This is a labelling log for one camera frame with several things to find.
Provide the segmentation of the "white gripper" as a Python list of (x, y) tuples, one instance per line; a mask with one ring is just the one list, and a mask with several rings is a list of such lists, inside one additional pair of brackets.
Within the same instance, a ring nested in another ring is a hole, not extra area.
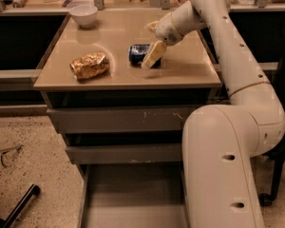
[(142, 68), (149, 69), (160, 60), (167, 46), (174, 46), (183, 39), (184, 23), (174, 12), (169, 12), (159, 21), (148, 23), (144, 28), (150, 32), (155, 31), (156, 38), (160, 40), (150, 44), (142, 60)]

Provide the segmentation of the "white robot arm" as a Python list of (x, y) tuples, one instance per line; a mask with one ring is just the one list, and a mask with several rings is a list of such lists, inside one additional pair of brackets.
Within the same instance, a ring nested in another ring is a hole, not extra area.
[(182, 133), (191, 228), (265, 228), (250, 159), (281, 141), (285, 113), (229, 17), (226, 0), (189, 0), (148, 25), (157, 38), (142, 61), (152, 67), (193, 30), (209, 28), (229, 104), (196, 109)]

